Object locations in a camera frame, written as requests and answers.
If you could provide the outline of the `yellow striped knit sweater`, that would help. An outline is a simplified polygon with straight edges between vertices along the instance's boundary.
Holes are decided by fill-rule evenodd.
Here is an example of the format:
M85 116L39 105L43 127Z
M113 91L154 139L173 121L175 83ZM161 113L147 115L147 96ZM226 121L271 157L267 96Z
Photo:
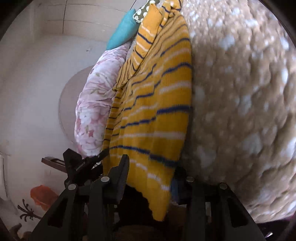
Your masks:
M192 47L182 1L151 4L130 57L118 73L103 148L109 173L129 156L127 184L162 221L171 181L184 147L192 98Z

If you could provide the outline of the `orange floor item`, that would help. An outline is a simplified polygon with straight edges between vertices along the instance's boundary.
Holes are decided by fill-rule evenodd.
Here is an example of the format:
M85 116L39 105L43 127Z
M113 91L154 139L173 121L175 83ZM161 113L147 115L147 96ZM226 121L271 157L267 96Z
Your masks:
M40 185L30 190L30 196L37 206L41 206L44 211L48 211L53 203L58 199L56 194L51 188Z

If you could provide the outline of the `pink floral duvet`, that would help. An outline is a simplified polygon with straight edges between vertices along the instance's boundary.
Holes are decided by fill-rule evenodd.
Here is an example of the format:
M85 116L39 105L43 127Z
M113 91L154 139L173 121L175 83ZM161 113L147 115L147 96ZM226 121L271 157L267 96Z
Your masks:
M109 117L119 70L126 60L131 42L106 50L90 71L79 94L75 108L74 138L83 157L98 155L102 150L104 132Z

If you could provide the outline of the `round beige headboard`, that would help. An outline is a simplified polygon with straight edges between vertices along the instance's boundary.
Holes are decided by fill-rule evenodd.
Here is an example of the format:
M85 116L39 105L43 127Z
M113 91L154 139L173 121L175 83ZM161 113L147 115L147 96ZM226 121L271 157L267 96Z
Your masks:
M60 126L66 138L73 145L76 144L74 137L76 104L91 70L92 66L89 66L74 74L64 86L59 98L58 116Z

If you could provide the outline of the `beige dotted quilted bedspread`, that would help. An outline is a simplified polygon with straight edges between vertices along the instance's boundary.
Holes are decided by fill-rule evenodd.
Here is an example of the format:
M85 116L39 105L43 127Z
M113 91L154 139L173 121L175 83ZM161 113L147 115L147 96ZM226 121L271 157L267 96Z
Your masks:
M182 164L257 223L295 212L295 46L260 1L185 1L192 115Z

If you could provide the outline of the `teal pillow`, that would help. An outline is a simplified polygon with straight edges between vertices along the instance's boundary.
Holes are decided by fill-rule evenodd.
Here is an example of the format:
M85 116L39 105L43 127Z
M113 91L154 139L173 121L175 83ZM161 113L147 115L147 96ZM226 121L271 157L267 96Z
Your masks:
M139 28L139 23L133 19L135 12L135 9L131 9L122 18L121 22L107 43L107 50L117 48L135 36Z

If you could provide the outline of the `white glossy wardrobe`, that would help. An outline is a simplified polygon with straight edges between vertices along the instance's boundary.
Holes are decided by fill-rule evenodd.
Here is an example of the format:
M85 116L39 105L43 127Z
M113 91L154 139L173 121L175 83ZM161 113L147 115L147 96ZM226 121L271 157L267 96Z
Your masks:
M122 18L145 1L32 1L38 35L76 36L107 42Z

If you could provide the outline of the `olive white-patterned bolster pillow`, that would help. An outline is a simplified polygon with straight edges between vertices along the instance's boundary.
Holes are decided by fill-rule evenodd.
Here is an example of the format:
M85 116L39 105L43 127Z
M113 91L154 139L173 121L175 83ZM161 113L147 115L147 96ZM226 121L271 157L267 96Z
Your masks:
M141 7L139 7L133 14L133 19L138 23L142 23L144 17L147 15L151 4L158 5L160 0L147 0Z

